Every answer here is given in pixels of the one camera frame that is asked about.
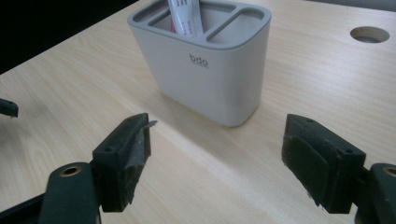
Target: grommet hole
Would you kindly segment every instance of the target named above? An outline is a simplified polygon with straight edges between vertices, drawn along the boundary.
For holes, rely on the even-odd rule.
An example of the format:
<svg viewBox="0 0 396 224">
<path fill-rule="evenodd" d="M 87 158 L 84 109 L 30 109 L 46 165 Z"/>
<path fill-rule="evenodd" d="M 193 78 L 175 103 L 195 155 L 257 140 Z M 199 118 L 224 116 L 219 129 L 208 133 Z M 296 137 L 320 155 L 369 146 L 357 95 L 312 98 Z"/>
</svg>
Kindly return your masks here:
<svg viewBox="0 0 396 224">
<path fill-rule="evenodd" d="M 81 167 L 79 166 L 70 166 L 65 168 L 64 170 L 61 171 L 61 176 L 62 177 L 69 177 L 72 175 L 76 175 L 81 171 Z"/>
<path fill-rule="evenodd" d="M 386 30 L 373 26 L 357 27 L 350 32 L 350 35 L 360 42 L 371 44 L 382 43 L 390 38 Z"/>
</svg>

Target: screw hole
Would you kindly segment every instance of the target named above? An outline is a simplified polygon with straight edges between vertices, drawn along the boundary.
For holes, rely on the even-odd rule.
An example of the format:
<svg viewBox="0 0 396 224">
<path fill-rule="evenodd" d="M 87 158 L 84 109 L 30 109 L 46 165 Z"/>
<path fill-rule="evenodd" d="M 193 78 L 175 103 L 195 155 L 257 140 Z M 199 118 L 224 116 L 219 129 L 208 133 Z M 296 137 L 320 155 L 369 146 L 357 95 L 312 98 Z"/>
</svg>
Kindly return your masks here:
<svg viewBox="0 0 396 224">
<path fill-rule="evenodd" d="M 105 152 L 112 152 L 113 151 L 113 148 L 112 147 L 107 147 L 107 148 L 105 148 Z"/>
<path fill-rule="evenodd" d="M 65 168 L 64 170 L 61 171 L 61 176 L 62 177 L 69 177 L 72 175 L 76 175 L 81 171 L 81 167 L 79 166 L 70 166 Z"/>
<path fill-rule="evenodd" d="M 396 177 L 396 168 L 395 167 L 392 167 L 392 166 L 384 167 L 384 172 L 387 175 L 391 175 L 393 177 Z"/>
<path fill-rule="evenodd" d="M 344 149 L 344 152 L 347 153 L 347 154 L 352 154 L 353 150 L 346 148 L 346 149 Z"/>
</svg>

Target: wooden table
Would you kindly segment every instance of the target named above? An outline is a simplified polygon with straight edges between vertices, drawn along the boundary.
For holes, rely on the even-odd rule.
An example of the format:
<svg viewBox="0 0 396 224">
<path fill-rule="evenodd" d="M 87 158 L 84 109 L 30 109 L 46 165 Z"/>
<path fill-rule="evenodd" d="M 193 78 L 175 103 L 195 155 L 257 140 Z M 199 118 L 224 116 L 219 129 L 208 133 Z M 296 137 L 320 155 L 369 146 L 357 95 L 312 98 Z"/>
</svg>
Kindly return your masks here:
<svg viewBox="0 0 396 224">
<path fill-rule="evenodd" d="M 353 223 L 317 208 L 281 160 L 286 115 L 315 119 L 396 163 L 396 13 L 298 0 L 247 0 L 273 12 L 262 101 L 227 128 L 161 95 L 126 18 L 110 16 L 0 76 L 0 211 L 45 191 L 49 174 L 92 151 L 125 118 L 148 112 L 152 156 L 134 202 L 104 223 Z M 389 32 L 380 44 L 350 36 Z"/>
</svg>

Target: brass insert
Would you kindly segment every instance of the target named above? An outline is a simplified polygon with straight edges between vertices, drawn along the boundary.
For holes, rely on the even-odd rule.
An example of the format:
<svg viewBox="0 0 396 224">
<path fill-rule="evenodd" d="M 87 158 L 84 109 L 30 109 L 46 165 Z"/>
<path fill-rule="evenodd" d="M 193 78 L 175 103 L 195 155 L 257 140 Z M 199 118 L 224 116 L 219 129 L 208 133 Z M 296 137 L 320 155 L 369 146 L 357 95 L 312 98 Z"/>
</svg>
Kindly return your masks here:
<svg viewBox="0 0 396 224">
<path fill-rule="evenodd" d="M 393 167 L 393 166 L 384 167 L 384 172 L 387 175 L 391 175 L 393 177 L 396 177 L 396 167 Z"/>
<path fill-rule="evenodd" d="M 76 174 L 78 174 L 81 170 L 82 170 L 82 169 L 81 169 L 81 167 L 79 167 L 79 166 L 69 166 L 69 167 L 67 167 L 67 168 L 64 168 L 64 169 L 61 171 L 61 177 L 69 177 L 69 176 L 72 176 L 72 175 L 76 175 Z"/>
</svg>

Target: desk organizer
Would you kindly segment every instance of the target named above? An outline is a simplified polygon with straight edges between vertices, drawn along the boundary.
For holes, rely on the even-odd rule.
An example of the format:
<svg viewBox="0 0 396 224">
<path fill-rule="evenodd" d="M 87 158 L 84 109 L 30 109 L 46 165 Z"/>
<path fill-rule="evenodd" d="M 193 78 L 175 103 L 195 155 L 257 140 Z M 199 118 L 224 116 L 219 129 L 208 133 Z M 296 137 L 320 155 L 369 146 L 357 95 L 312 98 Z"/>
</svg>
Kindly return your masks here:
<svg viewBox="0 0 396 224">
<path fill-rule="evenodd" d="M 161 92 L 226 126 L 238 126 L 261 100 L 271 12 L 200 1 L 204 34 L 171 32 L 167 1 L 153 1 L 128 23 Z"/>
</svg>

